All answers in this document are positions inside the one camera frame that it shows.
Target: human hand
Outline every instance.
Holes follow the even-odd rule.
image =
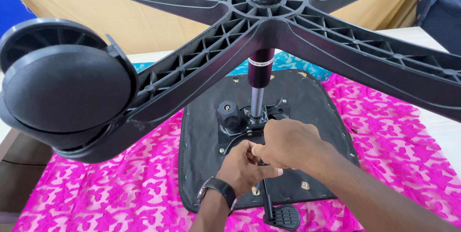
[[[341,155],[320,138],[312,124],[297,120],[269,120],[264,127],[265,145],[252,148],[252,155],[277,168],[300,169],[316,177]]]
[[[258,166],[259,158],[251,153],[256,146],[248,140],[243,140],[234,146],[224,158],[221,169],[216,178],[228,183],[236,197],[247,193],[253,185],[265,178],[274,178],[283,174],[282,169],[273,166]]]

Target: bolt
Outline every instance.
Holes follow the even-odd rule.
[[[301,182],[301,188],[307,189],[307,190],[310,190],[310,189],[311,189],[311,187],[309,186],[308,182],[306,182],[306,181]]]

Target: wristwatch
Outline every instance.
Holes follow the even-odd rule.
[[[230,208],[230,215],[233,212],[235,205],[237,205],[237,198],[235,197],[234,189],[226,182],[211,176],[210,179],[206,180],[206,182],[202,185],[202,188],[200,188],[199,194],[197,195],[197,201],[199,203],[203,200],[208,188],[217,190],[224,196],[224,199],[226,199]]]

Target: pink fabric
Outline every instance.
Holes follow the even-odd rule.
[[[411,105],[333,74],[324,87],[351,133],[361,168],[461,227],[461,182]],[[177,152],[182,111],[102,164],[54,155],[13,231],[187,231],[195,217],[181,204]],[[355,134],[351,128],[358,130]],[[299,231],[363,228],[340,200],[296,204]],[[236,211],[226,231],[278,231],[263,208]]]

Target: forearm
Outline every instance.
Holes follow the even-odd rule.
[[[208,189],[201,202],[199,213],[189,231],[224,231],[229,211],[229,206],[222,194],[213,189]]]
[[[368,232],[457,231],[435,214],[375,180],[340,156],[316,174]]]

